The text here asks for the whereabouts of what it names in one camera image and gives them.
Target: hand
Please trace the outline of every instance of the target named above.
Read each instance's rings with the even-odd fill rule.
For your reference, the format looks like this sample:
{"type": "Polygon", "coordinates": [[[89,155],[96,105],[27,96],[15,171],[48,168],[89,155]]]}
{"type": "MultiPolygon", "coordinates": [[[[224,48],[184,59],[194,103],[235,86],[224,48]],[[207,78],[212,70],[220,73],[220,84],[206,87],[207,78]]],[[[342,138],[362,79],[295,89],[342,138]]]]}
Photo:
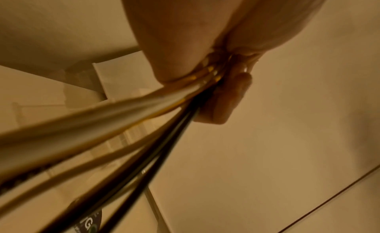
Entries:
{"type": "Polygon", "coordinates": [[[212,48],[236,54],[224,85],[196,119],[227,121],[266,51],[299,33],[325,0],[123,0],[130,25],[156,78],[191,72],[212,48]]]}

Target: bundle of cables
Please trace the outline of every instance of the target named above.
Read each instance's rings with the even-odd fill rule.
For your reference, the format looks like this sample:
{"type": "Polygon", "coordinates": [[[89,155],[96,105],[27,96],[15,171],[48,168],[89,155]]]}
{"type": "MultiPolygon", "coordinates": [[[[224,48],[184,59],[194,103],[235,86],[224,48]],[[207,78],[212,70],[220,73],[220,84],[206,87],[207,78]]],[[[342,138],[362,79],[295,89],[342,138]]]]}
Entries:
{"type": "Polygon", "coordinates": [[[40,233],[59,233],[129,193],[101,227],[111,232],[156,175],[199,108],[220,83],[228,63],[209,65],[143,97],[91,108],[44,124],[0,136],[0,195],[49,167],[178,107],[181,111],[139,141],[66,170],[23,192],[0,207],[0,218],[35,196],[73,177],[128,154],[128,161],[82,195],[40,233]],[[140,177],[143,169],[148,169],[140,177]]]}

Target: skin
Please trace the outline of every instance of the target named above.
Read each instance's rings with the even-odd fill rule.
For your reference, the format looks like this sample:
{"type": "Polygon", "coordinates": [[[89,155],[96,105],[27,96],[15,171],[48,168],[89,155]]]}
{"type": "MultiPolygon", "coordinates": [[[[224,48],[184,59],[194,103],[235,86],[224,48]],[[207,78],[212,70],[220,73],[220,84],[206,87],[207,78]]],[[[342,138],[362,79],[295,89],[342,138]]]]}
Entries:
{"type": "Polygon", "coordinates": [[[156,78],[170,83],[233,54],[224,84],[196,121],[223,124],[252,84],[253,65],[297,35],[326,0],[122,0],[156,78]]]}

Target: human hand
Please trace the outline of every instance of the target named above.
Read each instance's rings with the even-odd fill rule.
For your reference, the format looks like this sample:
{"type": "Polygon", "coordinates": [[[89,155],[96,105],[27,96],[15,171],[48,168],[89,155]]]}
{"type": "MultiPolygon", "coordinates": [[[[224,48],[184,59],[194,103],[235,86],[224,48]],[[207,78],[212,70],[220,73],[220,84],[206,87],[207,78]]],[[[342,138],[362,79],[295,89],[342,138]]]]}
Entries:
{"type": "Polygon", "coordinates": [[[224,84],[196,119],[222,124],[252,83],[249,73],[258,58],[299,33],[324,1],[123,0],[123,4],[162,83],[191,72],[212,48],[237,55],[224,84]]]}

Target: dark line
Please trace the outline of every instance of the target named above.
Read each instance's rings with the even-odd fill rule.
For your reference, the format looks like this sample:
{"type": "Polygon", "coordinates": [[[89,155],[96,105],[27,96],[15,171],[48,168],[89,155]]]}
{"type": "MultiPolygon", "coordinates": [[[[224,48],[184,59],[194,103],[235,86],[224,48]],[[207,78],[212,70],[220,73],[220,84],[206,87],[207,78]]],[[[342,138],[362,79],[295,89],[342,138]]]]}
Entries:
{"type": "Polygon", "coordinates": [[[344,189],[342,189],[341,191],[339,191],[338,193],[336,193],[335,195],[333,195],[332,197],[330,197],[329,199],[327,199],[325,202],[323,202],[322,204],[320,204],[319,206],[315,207],[313,210],[309,211],[308,213],[304,214],[303,216],[301,216],[300,218],[298,218],[296,221],[294,221],[293,223],[291,223],[290,225],[288,225],[287,227],[285,227],[284,229],[280,230],[278,233],[283,233],[285,232],[286,230],[288,230],[289,228],[291,228],[292,226],[294,226],[295,224],[297,224],[298,222],[300,222],[301,220],[303,220],[304,218],[308,217],[309,215],[311,215],[313,212],[315,212],[316,210],[318,210],[319,208],[321,208],[322,206],[326,205],[327,203],[329,203],[330,201],[332,201],[334,198],[336,198],[337,196],[339,196],[340,194],[344,193],[345,191],[347,191],[349,188],[351,188],[352,186],[354,186],[355,184],[359,183],[359,181],[363,180],[364,178],[366,178],[367,176],[369,176],[370,174],[372,174],[373,172],[375,172],[376,170],[378,170],[380,168],[380,164],[378,166],[376,166],[375,168],[371,169],[370,171],[368,171],[367,173],[365,173],[363,176],[361,176],[359,179],[355,180],[354,182],[352,182],[351,184],[349,184],[347,187],[345,187],[344,189]]]}

